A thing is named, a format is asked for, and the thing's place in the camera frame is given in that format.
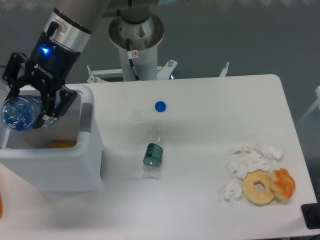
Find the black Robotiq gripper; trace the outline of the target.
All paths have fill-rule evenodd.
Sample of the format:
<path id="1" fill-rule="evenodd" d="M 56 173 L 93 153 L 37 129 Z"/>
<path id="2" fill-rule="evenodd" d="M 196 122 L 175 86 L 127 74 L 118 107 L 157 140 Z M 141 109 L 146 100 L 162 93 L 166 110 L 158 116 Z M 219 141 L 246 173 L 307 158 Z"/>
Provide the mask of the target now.
<path id="1" fill-rule="evenodd" d="M 2 75 L 9 87 L 5 101 L 17 97 L 20 88 L 26 85 L 40 91 L 41 85 L 46 83 L 46 92 L 40 92 L 41 111 L 32 128 L 53 125 L 65 115 L 78 96 L 75 90 L 65 86 L 65 81 L 80 54 L 53 42 L 43 31 L 30 57 L 23 52 L 11 54 Z M 22 64 L 24 74 L 18 78 Z"/>

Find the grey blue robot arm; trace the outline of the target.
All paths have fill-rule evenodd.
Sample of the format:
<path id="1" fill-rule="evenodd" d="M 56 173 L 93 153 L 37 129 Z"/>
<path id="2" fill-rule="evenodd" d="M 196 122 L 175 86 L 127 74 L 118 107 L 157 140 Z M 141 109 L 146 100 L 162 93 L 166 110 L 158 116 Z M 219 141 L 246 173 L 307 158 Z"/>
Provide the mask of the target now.
<path id="1" fill-rule="evenodd" d="M 153 0 L 61 0 L 54 8 L 32 52 L 13 52 L 3 73 L 9 89 L 0 117 L 11 131 L 24 132 L 53 124 L 77 98 L 66 78 L 98 22 L 112 17 L 111 41 L 124 53 L 125 80 L 155 80 L 158 59 L 142 53 L 156 50 L 164 36 L 160 18 L 150 12 Z"/>

